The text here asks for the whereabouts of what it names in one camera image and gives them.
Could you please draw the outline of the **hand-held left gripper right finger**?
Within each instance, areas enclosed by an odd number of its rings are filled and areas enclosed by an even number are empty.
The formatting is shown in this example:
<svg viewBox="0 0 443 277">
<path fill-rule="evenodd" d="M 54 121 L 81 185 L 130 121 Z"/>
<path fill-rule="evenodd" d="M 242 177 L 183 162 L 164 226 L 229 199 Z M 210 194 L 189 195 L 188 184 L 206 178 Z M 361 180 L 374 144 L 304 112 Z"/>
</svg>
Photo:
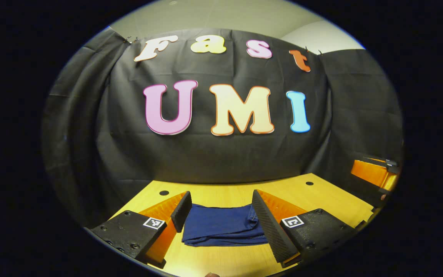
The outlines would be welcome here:
<svg viewBox="0 0 443 277">
<path fill-rule="evenodd" d="M 354 227 L 325 209 L 308 212 L 262 190 L 253 191 L 252 206 L 282 267 L 309 264 L 357 234 Z"/>
</svg>

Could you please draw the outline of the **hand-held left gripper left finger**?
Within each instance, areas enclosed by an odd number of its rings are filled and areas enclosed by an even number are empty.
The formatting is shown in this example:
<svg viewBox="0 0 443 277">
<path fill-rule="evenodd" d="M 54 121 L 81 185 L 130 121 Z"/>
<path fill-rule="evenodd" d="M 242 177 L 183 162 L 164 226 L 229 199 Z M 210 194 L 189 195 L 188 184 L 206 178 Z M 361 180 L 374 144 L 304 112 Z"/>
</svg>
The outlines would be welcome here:
<svg viewBox="0 0 443 277">
<path fill-rule="evenodd" d="M 125 210 L 91 232 L 122 253 L 163 268 L 167 251 L 191 208 L 191 194 L 185 191 L 142 212 Z"/>
</svg>

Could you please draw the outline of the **blue jeans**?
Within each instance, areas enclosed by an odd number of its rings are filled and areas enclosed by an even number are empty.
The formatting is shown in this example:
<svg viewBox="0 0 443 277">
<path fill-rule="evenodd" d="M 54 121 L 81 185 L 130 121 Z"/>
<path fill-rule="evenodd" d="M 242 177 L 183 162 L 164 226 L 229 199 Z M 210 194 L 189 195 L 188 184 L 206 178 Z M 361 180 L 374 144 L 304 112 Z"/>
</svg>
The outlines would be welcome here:
<svg viewBox="0 0 443 277">
<path fill-rule="evenodd" d="M 183 227 L 182 242 L 191 247 L 236 247 L 268 242 L 251 204 L 204 207 L 193 204 Z"/>
</svg>

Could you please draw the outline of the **black backdrop cloth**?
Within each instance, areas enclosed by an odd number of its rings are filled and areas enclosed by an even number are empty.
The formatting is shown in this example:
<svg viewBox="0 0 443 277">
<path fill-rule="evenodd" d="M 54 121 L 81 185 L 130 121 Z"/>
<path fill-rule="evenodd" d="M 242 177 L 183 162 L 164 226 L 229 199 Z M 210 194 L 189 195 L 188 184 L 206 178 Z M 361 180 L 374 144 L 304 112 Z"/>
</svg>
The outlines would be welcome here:
<svg viewBox="0 0 443 277">
<path fill-rule="evenodd" d="M 67 62 L 46 102 L 43 158 L 58 198 L 80 224 L 111 217 L 151 181 L 244 184 L 313 173 L 379 207 L 379 189 L 350 173 L 374 157 L 404 163 L 394 86 L 364 49 L 321 55 L 241 30 L 198 28 L 135 62 L 148 38 L 112 28 Z M 269 89 L 275 130 L 215 136 L 216 97 Z"/>
</svg>

